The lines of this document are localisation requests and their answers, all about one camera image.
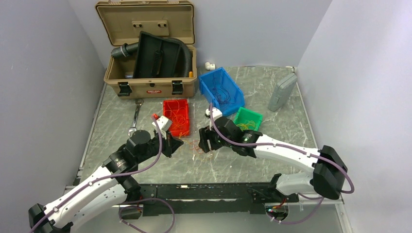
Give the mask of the white pipe elbow fitting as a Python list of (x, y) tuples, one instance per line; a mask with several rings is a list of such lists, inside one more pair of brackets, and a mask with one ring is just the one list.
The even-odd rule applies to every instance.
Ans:
[(212, 63), (210, 63), (210, 62), (205, 62), (205, 69), (206, 69), (207, 71), (213, 71), (213, 70), (216, 69), (216, 65), (215, 65), (215, 64), (212, 64)]

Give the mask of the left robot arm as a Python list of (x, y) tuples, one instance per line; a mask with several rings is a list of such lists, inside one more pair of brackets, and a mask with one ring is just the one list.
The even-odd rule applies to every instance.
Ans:
[(29, 211), (32, 233), (69, 233), (102, 211), (115, 204), (135, 203), (141, 197), (141, 187), (133, 178), (155, 165), (146, 168), (138, 165), (160, 155), (171, 157), (183, 145), (169, 131), (138, 130), (125, 144), (112, 153), (101, 166), (72, 190), (46, 205), (35, 204)]

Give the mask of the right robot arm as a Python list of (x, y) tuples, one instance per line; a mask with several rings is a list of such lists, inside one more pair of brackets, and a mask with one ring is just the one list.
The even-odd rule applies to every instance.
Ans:
[(199, 147), (204, 152), (228, 147), (240, 156), (285, 162), (300, 169), (296, 174), (275, 174), (272, 177), (268, 196), (273, 201), (304, 192), (315, 192), (323, 198), (337, 200), (343, 193), (354, 192), (347, 166), (331, 146), (324, 145), (321, 149), (296, 146), (259, 131), (243, 131), (224, 116), (199, 129), (199, 136)]

